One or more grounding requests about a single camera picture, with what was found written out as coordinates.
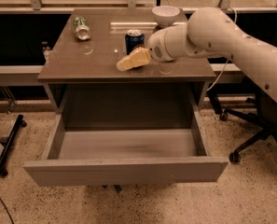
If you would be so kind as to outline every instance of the robotic arm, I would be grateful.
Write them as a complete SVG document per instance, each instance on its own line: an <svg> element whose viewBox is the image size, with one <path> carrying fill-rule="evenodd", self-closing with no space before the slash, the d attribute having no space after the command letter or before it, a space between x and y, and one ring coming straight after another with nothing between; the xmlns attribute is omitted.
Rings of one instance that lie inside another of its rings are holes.
<svg viewBox="0 0 277 224"><path fill-rule="evenodd" d="M157 31L147 48L158 62L225 57L277 102L277 48L243 32L219 8L198 9L187 23Z"/></svg>

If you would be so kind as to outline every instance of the speckled floor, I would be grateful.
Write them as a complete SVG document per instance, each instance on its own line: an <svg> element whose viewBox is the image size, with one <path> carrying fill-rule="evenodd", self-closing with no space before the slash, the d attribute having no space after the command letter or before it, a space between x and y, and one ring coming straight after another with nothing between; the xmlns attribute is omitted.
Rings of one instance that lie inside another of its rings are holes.
<svg viewBox="0 0 277 224"><path fill-rule="evenodd" d="M48 103L18 105L5 114L0 105L0 136L10 132L18 114L20 129L8 160L8 176L0 178L0 197L17 224L36 223L277 223L277 145L272 138L229 164L216 183L40 188L23 170L39 160L55 114ZM213 156L227 156L257 127L230 117L219 120L212 109L201 118ZM0 203L0 224L10 223Z"/></svg>

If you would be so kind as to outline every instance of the office chair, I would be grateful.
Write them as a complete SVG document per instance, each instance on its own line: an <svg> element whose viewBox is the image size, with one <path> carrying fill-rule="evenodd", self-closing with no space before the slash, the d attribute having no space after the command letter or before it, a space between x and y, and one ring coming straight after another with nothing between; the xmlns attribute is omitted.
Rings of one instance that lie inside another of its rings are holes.
<svg viewBox="0 0 277 224"><path fill-rule="evenodd" d="M256 89L256 99L248 98L246 102L256 105L257 113L239 112L230 108L225 108L220 115L220 120L227 120L229 114L254 123L262 128L253 137L238 146L229 155L229 160L232 163L239 163L241 160L240 152L253 145L256 141L266 140L270 135L277 142L277 104L260 88Z"/></svg>

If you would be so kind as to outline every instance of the white bowl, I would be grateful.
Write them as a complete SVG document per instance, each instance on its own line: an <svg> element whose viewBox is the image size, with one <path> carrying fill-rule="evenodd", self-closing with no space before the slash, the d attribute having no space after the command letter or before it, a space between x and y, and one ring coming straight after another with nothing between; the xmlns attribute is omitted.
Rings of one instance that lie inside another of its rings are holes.
<svg viewBox="0 0 277 224"><path fill-rule="evenodd" d="M174 24L180 10L172 6L159 6L153 8L155 22L160 27L168 27Z"/></svg>

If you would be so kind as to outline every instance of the soda can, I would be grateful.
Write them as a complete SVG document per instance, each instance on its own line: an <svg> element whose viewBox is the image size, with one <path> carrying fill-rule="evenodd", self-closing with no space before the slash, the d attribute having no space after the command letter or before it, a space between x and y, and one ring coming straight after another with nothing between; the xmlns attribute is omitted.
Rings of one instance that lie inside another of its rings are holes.
<svg viewBox="0 0 277 224"><path fill-rule="evenodd" d="M125 39L127 55L129 55L135 47L141 47L145 44L145 36L140 30L129 30Z"/></svg>
<svg viewBox="0 0 277 224"><path fill-rule="evenodd" d="M90 28L85 18L75 17L73 25L76 38L82 41L90 39Z"/></svg>

